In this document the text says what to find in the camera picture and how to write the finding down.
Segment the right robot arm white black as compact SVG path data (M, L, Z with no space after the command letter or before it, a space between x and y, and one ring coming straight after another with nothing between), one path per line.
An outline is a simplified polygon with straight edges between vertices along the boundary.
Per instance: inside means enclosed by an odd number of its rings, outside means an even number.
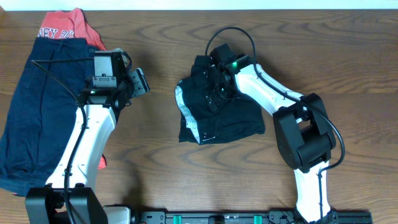
M255 57L236 55L227 44L214 48L209 55L222 96L242 93L272 116L280 155L294 170L295 212L299 220L328 223L333 214L328 203L326 172L333 168L332 150L343 141L329 120L322 99L314 93L303 95L283 86Z

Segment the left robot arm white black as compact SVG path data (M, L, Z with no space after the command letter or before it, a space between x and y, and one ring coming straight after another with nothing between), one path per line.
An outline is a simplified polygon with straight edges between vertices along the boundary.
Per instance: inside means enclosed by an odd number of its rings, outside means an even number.
M102 206L95 195L96 175L104 147L120 112L131 99L149 92L143 71L133 69L122 49L99 50L91 58L95 74L80 95L63 156L44 187L32 187L25 198L31 223L140 223L128 205Z

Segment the black shorts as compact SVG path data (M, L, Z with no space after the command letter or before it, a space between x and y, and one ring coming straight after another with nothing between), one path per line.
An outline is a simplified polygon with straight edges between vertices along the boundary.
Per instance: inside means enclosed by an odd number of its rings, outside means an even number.
M190 76L181 79L175 87L175 102L181 113L178 141L221 144L264 134L261 107L246 95L232 96L220 112L210 111L205 98L209 65L209 56L196 56Z

